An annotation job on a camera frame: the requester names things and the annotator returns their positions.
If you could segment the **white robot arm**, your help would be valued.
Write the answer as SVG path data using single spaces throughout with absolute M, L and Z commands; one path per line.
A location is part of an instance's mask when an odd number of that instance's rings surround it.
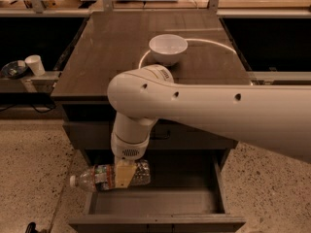
M 178 84 L 161 65 L 112 78 L 108 100 L 116 110 L 111 134 L 118 187 L 128 187 L 160 119 L 248 145 L 311 161 L 311 87 L 308 85 Z

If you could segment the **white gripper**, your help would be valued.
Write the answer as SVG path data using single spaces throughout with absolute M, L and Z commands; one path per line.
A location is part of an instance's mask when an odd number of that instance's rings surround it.
M 145 154 L 149 140 L 149 136 L 138 133 L 112 133 L 112 152 L 115 158 L 121 159 L 115 166 L 116 188 L 129 187 L 137 169 L 132 160 L 140 159 Z

